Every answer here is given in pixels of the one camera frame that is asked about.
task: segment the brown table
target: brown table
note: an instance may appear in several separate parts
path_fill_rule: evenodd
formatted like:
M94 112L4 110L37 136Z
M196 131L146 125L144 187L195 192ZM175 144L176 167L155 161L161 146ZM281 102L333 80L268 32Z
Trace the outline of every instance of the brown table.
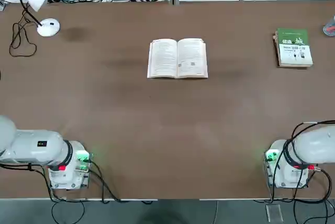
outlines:
M95 154L122 198L268 198L263 152L303 120L335 118L335 43L322 33L335 1L55 4L61 31L8 54L21 7L0 13L0 113ZM315 65L279 69L278 27L307 28ZM149 43L200 37L207 80L149 80ZM28 47L22 48L26 53ZM335 177L335 166L327 171ZM321 197L316 182L299 197ZM40 176L0 170L0 197L47 197ZM277 190L290 196L291 190ZM93 180L81 197L100 197Z

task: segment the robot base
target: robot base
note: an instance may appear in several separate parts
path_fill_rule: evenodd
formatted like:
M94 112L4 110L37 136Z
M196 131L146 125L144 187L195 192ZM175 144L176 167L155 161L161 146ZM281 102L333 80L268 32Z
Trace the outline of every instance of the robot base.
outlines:
M78 141L70 141L73 148L72 158L63 171L49 169L51 188L80 189L88 187L91 155Z
M283 155L278 160L280 153L283 151L285 141L283 139L275 141L264 155L264 166L268 184L272 186L275 183L276 187L296 188L302 172L298 188L304 188L308 179L308 169L301 171L292 167L287 163ZM275 182L273 182L273 174L277 163Z

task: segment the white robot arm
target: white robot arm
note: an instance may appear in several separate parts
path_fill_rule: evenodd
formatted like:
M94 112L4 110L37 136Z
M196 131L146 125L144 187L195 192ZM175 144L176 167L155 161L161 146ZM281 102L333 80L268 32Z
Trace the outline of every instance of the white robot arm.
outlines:
M17 130L0 116L0 163L48 166L53 188L78 189L88 184L91 156L77 141L63 140L54 131Z
M286 140L276 140L265 153L269 184L273 183L275 172L276 187L302 188L308 180L308 169L314 168L307 164L335 163L335 126L302 133L287 146L285 143Z

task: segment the open book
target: open book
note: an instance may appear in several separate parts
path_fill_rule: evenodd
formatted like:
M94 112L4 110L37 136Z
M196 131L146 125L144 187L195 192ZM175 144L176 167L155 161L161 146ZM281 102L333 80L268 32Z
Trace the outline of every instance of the open book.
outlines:
M208 78L206 44L199 38L176 42L172 39L154 40L150 44L148 75L152 77Z

